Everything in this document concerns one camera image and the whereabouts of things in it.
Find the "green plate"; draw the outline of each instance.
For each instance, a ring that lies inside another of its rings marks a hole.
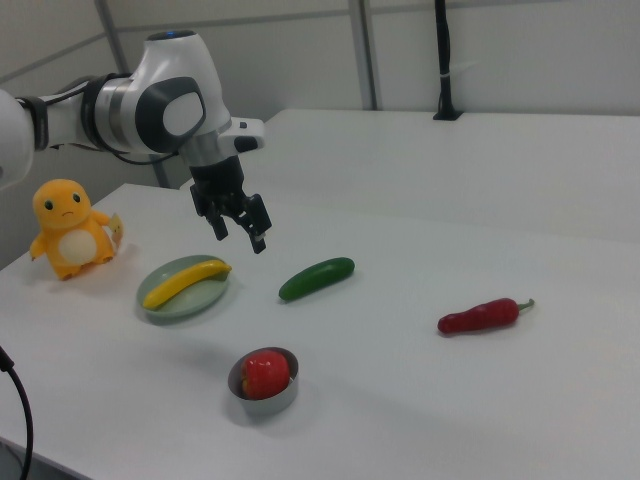
[[[227,289],[229,285],[228,276],[224,280],[216,280],[212,277],[194,283],[156,310],[150,310],[142,306],[142,302],[147,294],[162,282],[185,268],[189,268],[206,260],[222,259],[212,257],[211,255],[192,255],[165,263],[160,268],[151,272],[147,278],[142,281],[136,293],[136,299],[140,308],[147,312],[148,315],[154,317],[175,318],[196,313],[214,303]]]

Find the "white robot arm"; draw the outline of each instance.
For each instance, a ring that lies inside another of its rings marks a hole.
[[[260,120],[231,117],[215,66],[189,30],[151,35],[136,71],[84,79],[46,97],[14,99],[0,90],[0,189],[28,173],[34,151],[76,144],[125,153],[180,154],[191,171],[200,216],[218,240],[222,216],[265,248],[271,221],[260,195],[242,191],[238,154],[264,145]]]

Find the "toy apple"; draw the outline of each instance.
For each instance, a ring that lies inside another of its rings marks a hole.
[[[242,362],[242,391],[251,400],[277,395],[289,385],[289,364],[280,352],[260,350]]]

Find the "red pepper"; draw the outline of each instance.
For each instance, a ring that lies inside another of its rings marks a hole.
[[[527,303],[518,305],[510,298],[501,298],[478,305],[466,312],[452,313],[442,317],[438,322],[438,330],[444,334],[450,334],[503,327],[515,322],[520,312],[532,307],[534,303],[530,299]]]

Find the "cucumber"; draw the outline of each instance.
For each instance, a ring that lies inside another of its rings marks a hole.
[[[278,295],[285,301],[296,300],[321,288],[344,280],[356,264],[350,258],[338,257],[305,268],[285,282]]]

